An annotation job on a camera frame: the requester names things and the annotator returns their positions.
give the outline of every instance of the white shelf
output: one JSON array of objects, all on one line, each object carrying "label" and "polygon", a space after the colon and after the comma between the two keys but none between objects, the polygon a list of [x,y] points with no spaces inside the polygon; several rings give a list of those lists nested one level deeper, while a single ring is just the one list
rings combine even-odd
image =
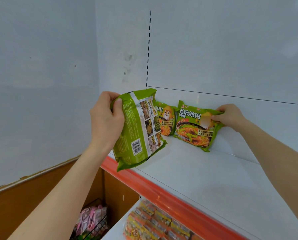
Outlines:
[{"label": "white shelf", "polygon": [[125,223],[127,222],[128,215],[131,213],[132,210],[134,210],[140,203],[140,200],[138,200],[134,206],[128,210],[128,212],[113,226],[113,228],[108,231],[108,233],[102,238],[104,240],[125,240],[123,237],[123,231],[125,229]]},{"label": "white shelf", "polygon": [[260,165],[166,140],[137,173],[247,238],[298,239],[298,220]]}]

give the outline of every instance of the green noodle package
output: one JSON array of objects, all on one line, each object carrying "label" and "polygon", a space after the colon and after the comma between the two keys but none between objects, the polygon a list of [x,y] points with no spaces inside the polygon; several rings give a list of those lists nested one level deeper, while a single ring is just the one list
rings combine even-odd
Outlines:
[{"label": "green noodle package", "polygon": [[155,93],[155,89],[149,88],[118,97],[122,99],[125,124],[113,147],[117,172],[142,164],[167,144],[162,139],[158,112],[153,106]]},{"label": "green noodle package", "polygon": [[223,127],[223,123],[213,121],[211,116],[221,115],[223,112],[197,108],[179,101],[177,113],[178,118],[174,137],[209,152],[217,132]]},{"label": "green noodle package", "polygon": [[175,133],[175,110],[177,108],[158,101],[154,103],[154,106],[158,111],[161,134],[163,136],[173,135]]}]

